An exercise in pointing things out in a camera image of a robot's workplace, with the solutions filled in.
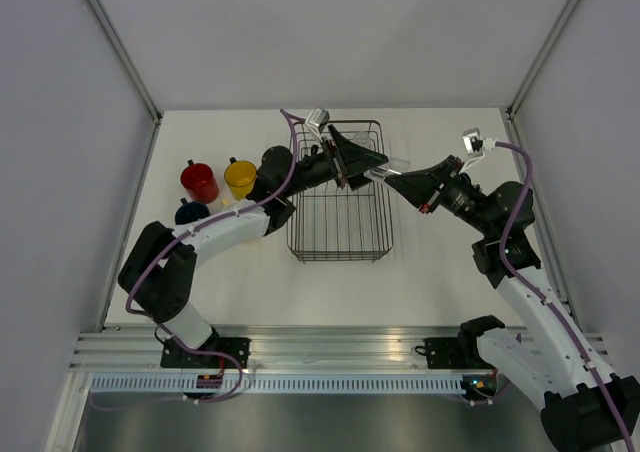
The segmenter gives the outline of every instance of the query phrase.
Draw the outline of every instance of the wire basket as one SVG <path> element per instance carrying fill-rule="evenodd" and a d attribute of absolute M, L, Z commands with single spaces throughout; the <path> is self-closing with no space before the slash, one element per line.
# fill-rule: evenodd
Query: wire basket
<path fill-rule="evenodd" d="M 336 120 L 347 139 L 384 153 L 382 128 L 374 120 Z M 304 124 L 296 124 L 298 157 L 318 142 Z M 292 197 L 296 212 L 287 228 L 287 244 L 302 262 L 376 261 L 393 247 L 389 190 L 372 182 L 358 190 L 327 182 Z"/>

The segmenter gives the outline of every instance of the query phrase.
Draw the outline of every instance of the white wall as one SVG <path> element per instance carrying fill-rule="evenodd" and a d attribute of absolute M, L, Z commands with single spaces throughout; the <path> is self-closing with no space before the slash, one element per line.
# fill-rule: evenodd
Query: white wall
<path fill-rule="evenodd" d="M 81 0 L 0 0 L 0 450 L 42 451 L 151 122 Z"/>
<path fill-rule="evenodd" d="M 565 0 L 102 0 L 165 110 L 506 105 Z"/>
<path fill-rule="evenodd" d="M 640 1 L 585 0 L 519 121 L 576 292 L 640 374 Z"/>

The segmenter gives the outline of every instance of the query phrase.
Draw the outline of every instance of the purple cable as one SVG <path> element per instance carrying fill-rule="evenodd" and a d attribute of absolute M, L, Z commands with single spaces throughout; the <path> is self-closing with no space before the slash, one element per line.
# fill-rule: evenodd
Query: purple cable
<path fill-rule="evenodd" d="M 502 231 L 502 237 L 500 238 L 500 259 L 502 260 L 502 263 L 507 268 L 507 270 L 514 277 L 516 277 L 520 282 L 522 282 L 522 284 L 524 284 L 529 290 L 531 290 L 531 292 L 533 292 L 536 295 L 536 297 L 538 297 L 542 301 L 545 301 L 547 296 L 544 295 L 542 291 L 538 289 L 538 287 L 536 287 L 531 282 L 529 282 L 529 280 L 527 280 L 526 277 L 524 277 L 520 272 L 518 272 L 511 265 L 506 254 L 507 239 L 509 238 L 509 233 L 511 232 L 511 228 L 513 227 L 513 224 L 516 221 L 518 214 L 520 213 L 522 204 L 524 203 L 527 197 L 527 192 L 529 191 L 529 189 L 531 188 L 531 185 L 533 184 L 533 160 L 531 159 L 531 156 L 527 153 L 526 150 L 516 145 L 512 145 L 507 142 L 496 142 L 496 147 L 502 147 L 504 149 L 509 149 L 513 152 L 518 153 L 519 155 L 522 156 L 522 158 L 524 158 L 524 161 L 527 166 L 527 172 L 525 175 L 522 190 L 520 191 L 520 195 L 518 196 L 516 205 L 514 206 L 513 211 L 509 216 L 507 225 Z M 562 324 L 564 329 L 567 331 L 567 334 L 569 334 L 571 341 L 574 343 L 574 345 L 580 352 L 580 355 L 582 356 L 582 359 L 585 361 L 585 364 L 587 364 L 590 360 L 589 353 L 585 349 L 584 345 L 582 345 L 582 341 L 573 330 L 573 327 L 571 327 L 571 324 L 569 323 L 569 321 L 565 318 L 565 316 L 560 312 L 560 309 L 558 309 L 558 307 L 556 307 L 554 303 L 549 304 L 549 309 L 551 310 L 553 315 L 555 315 L 556 318 L 560 321 L 560 324 Z M 587 368 L 589 368 L 589 370 L 591 371 L 591 375 L 593 375 L 593 378 L 596 381 L 596 384 L 598 384 L 598 388 L 600 389 L 600 392 L 602 392 L 602 396 L 604 397 L 604 400 L 606 401 L 607 406 L 609 407 L 609 410 L 611 411 L 611 414 L 613 415 L 613 418 L 615 419 L 616 424 L 620 429 L 624 443 L 627 446 L 627 450 L 629 452 L 635 452 L 635 448 L 633 446 L 633 442 L 631 442 L 631 436 L 629 434 L 629 431 L 627 430 L 627 426 L 625 425 L 624 420 L 622 419 L 622 416 L 620 415 L 620 412 L 616 407 L 616 404 L 613 402 L 613 398 L 611 397 L 611 394 L 607 390 L 607 387 L 605 386 L 604 381 L 602 380 L 602 377 L 600 377 L 600 374 L 596 369 L 592 369 L 588 366 Z"/>
<path fill-rule="evenodd" d="M 278 187 L 276 189 L 275 192 L 273 192 L 270 196 L 268 196 L 267 198 L 256 202 L 255 204 L 251 204 L 243 209 L 240 209 L 238 211 L 238 214 L 244 214 L 247 212 L 250 212 L 252 210 L 257 209 L 258 207 L 262 207 L 263 205 L 265 205 L 267 202 L 270 202 L 271 200 L 275 199 L 276 197 L 278 197 L 278 195 L 280 195 L 285 188 L 289 185 L 289 182 L 291 181 L 291 178 L 293 177 L 293 173 L 295 171 L 296 168 L 296 162 L 298 160 L 298 141 L 296 140 L 296 130 L 295 130 L 295 125 L 293 123 L 293 120 L 296 121 L 302 121 L 304 122 L 304 119 L 301 117 L 297 117 L 295 115 L 292 115 L 290 113 L 288 113 L 287 111 L 285 111 L 284 109 L 280 109 L 280 113 L 284 116 L 285 120 L 287 121 L 287 125 L 289 126 L 289 132 L 291 133 L 291 142 L 293 144 L 292 146 L 292 159 L 291 159 L 291 166 L 289 167 L 289 172 L 287 173 L 287 176 L 284 180 L 284 182 L 280 185 L 280 187 Z M 229 217 L 232 217 L 236 215 L 236 212 L 227 212 L 226 214 L 220 214 L 220 215 L 216 215 L 212 218 L 210 218 L 209 220 L 205 220 L 204 222 L 198 224 L 196 227 L 194 227 L 194 231 L 195 232 L 199 232 L 200 230 L 216 223 L 219 222 L 221 220 L 227 219 Z M 134 314 L 134 315 L 142 315 L 144 317 L 148 317 L 148 315 L 142 311 L 142 310 L 136 310 L 132 307 L 133 305 L 133 301 L 135 299 L 136 294 L 138 293 L 138 291 L 140 290 L 140 286 L 142 285 L 142 283 L 146 280 L 146 278 L 149 276 L 149 274 L 151 273 L 151 271 L 154 269 L 154 267 L 156 265 L 158 265 L 158 263 L 160 263 L 160 261 L 166 257 L 169 252 L 171 252 L 171 250 L 178 245 L 180 242 L 182 242 L 184 239 L 186 239 L 187 237 L 189 237 L 191 235 L 191 232 L 187 231 L 184 232 L 183 234 L 180 234 L 178 237 L 176 237 L 175 239 L 173 239 L 169 245 L 167 245 L 164 249 L 162 249 L 160 251 L 160 253 L 149 263 L 149 265 L 147 266 L 147 268 L 142 272 L 142 274 L 140 275 L 140 277 L 138 278 L 138 280 L 136 281 L 136 283 L 133 285 L 133 287 L 131 288 L 131 291 L 129 292 L 129 297 L 127 297 L 127 303 L 125 305 L 125 309 L 127 312 L 129 312 L 130 314 Z M 160 327 L 162 330 L 164 330 L 167 334 L 172 335 L 171 331 L 164 326 L 163 324 L 158 324 L 158 327 Z M 234 395 L 234 393 L 236 392 L 236 390 L 238 390 L 238 388 L 240 387 L 240 384 L 242 383 L 242 378 L 243 378 L 243 372 L 242 372 L 242 365 L 232 356 L 225 354 L 224 352 L 217 352 L 217 351 L 213 351 L 213 350 L 197 350 L 197 349 L 192 349 L 191 347 L 189 347 L 187 344 L 185 344 L 184 342 L 182 342 L 182 340 L 180 340 L 179 338 L 173 336 L 172 337 L 173 340 L 175 340 L 175 342 L 186 352 L 189 352 L 190 354 L 194 354 L 194 355 L 209 355 L 209 356 L 215 356 L 215 357 L 222 357 L 223 359 L 228 360 L 229 362 L 231 362 L 233 364 L 233 366 L 238 369 L 238 380 L 236 381 L 236 383 L 234 384 L 234 386 L 231 388 L 231 390 L 229 390 L 228 392 L 225 392 L 224 394 L 220 395 L 220 396 L 216 396 L 216 397 L 212 397 L 209 399 L 201 399 L 199 402 L 203 402 L 203 403 L 211 403 L 211 402 L 220 402 L 222 400 L 226 400 L 228 398 L 230 398 L 232 395 Z M 160 397 L 157 399 L 153 399 L 150 401 L 146 401 L 146 402 L 142 402 L 136 405 L 147 405 L 147 404 L 155 404 L 155 403 L 159 403 L 159 402 L 168 402 L 168 401 L 173 401 L 173 400 L 182 400 L 182 397 Z M 103 411 L 103 412 L 117 412 L 117 411 L 121 411 L 121 410 L 127 410 L 129 408 L 131 408 L 131 406 L 124 406 L 124 407 L 103 407 L 100 406 L 98 404 L 95 404 L 95 402 L 90 399 L 89 400 L 89 404 L 96 408 L 97 410 Z"/>

